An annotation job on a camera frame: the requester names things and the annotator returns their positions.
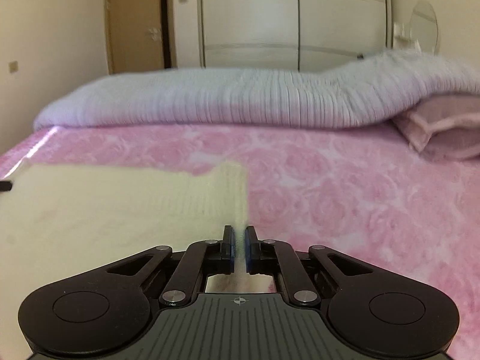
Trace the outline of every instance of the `brown door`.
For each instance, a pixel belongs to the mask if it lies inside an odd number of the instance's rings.
[[[164,68],[160,0],[107,0],[107,21],[113,73]]]

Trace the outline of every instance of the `mirror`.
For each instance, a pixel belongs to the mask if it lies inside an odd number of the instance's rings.
[[[419,42],[423,52],[436,54],[438,45],[438,25],[434,7],[427,1],[415,5],[410,19],[410,41]]]

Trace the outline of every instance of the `rose pattern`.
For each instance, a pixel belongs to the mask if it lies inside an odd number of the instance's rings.
[[[157,167],[194,174],[224,160],[249,169],[250,223],[296,250],[325,244],[424,281],[456,302],[449,353],[480,347],[480,160],[431,163],[388,124],[344,131],[158,125],[39,131],[0,157]]]

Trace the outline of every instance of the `wall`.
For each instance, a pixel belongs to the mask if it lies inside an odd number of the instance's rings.
[[[440,30],[440,54],[480,68],[480,0],[426,0],[433,5]],[[418,0],[392,0],[393,19],[408,23]]]
[[[103,1],[0,0],[0,153],[49,102],[107,74]]]
[[[186,3],[173,0],[175,47],[180,68],[201,66],[198,6],[198,0],[187,0]]]

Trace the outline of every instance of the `wardrobe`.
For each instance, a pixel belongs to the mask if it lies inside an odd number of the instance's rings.
[[[389,46],[390,0],[201,0],[206,67],[323,71]]]

